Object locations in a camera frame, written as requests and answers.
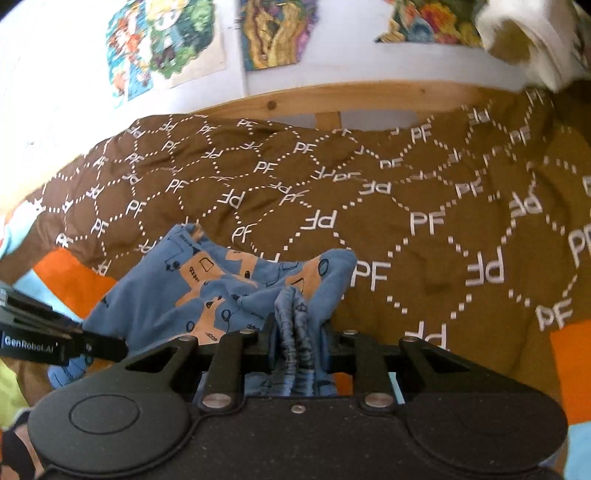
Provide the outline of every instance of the light blue fabric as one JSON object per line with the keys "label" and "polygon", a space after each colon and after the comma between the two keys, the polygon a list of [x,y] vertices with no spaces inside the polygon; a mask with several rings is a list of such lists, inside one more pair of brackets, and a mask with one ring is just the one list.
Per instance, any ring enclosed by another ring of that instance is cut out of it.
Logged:
{"label": "light blue fabric", "polygon": [[569,427],[569,459],[564,468],[564,480],[590,479],[591,421],[588,421]]}
{"label": "light blue fabric", "polygon": [[390,381],[392,382],[392,388],[394,389],[394,395],[396,396],[396,403],[398,405],[406,403],[402,394],[402,390],[400,389],[400,385],[398,385],[398,380],[396,379],[396,372],[389,372],[388,375],[390,376]]}
{"label": "light blue fabric", "polygon": [[14,252],[22,244],[31,227],[45,207],[33,205],[31,202],[20,204],[7,225],[4,226],[4,239],[0,244],[0,258]]}
{"label": "light blue fabric", "polygon": [[33,270],[29,270],[25,273],[13,286],[19,292],[50,305],[55,312],[59,312],[75,322],[82,321],[78,315],[66,307],[66,305],[45,286]]}

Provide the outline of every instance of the brown blanket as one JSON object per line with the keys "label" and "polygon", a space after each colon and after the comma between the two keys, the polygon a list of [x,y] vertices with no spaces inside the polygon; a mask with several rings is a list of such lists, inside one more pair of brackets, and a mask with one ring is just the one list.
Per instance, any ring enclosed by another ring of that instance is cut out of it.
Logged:
{"label": "brown blanket", "polygon": [[337,329],[417,335],[559,398],[549,333],[591,318],[590,112],[530,89],[386,132],[152,116],[28,197],[44,211],[0,278],[34,269],[84,317],[175,223],[279,262],[350,248]]}

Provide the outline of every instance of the silver bolt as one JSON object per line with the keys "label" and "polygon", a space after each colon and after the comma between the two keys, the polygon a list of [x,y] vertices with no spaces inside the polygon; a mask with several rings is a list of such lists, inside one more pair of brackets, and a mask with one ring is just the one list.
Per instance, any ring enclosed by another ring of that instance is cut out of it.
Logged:
{"label": "silver bolt", "polygon": [[388,408],[393,403],[393,396],[387,393],[370,393],[365,397],[365,404],[372,408]]}
{"label": "silver bolt", "polygon": [[291,408],[291,412],[292,412],[292,413],[297,413],[297,414],[300,414],[300,413],[304,413],[305,411],[306,411],[306,407],[305,407],[305,406],[303,406],[303,405],[294,405],[294,406]]}
{"label": "silver bolt", "polygon": [[207,408],[226,408],[230,403],[232,403],[232,397],[225,393],[211,393],[203,397],[203,405]]}

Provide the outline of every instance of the anime poster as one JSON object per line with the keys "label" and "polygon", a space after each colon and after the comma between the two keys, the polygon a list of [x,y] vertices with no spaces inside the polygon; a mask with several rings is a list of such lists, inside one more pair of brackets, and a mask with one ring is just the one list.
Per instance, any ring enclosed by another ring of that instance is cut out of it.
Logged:
{"label": "anime poster", "polygon": [[485,0],[386,0],[394,10],[377,43],[403,41],[482,47],[473,20]]}
{"label": "anime poster", "polygon": [[298,63],[318,21],[317,0],[241,0],[246,71]]}
{"label": "anime poster", "polygon": [[116,107],[225,68],[213,0],[129,0],[106,40]]}

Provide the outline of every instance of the white wall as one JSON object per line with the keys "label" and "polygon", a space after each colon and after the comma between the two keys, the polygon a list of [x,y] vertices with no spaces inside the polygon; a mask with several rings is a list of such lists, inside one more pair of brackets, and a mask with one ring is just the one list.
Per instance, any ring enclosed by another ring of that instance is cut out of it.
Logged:
{"label": "white wall", "polygon": [[[302,61],[245,75],[236,0],[216,0],[226,69],[168,91],[152,90],[113,110],[105,33],[123,4],[24,0],[0,22],[0,196],[15,179],[42,181],[77,153],[155,113],[190,112],[244,95],[318,83],[435,79],[513,90],[525,83],[516,67],[482,50],[374,43],[391,12],[382,0],[319,0],[320,21]],[[368,115],[348,114],[345,121],[367,126]],[[382,112],[377,125],[389,128],[399,118],[409,121],[408,114]]]}

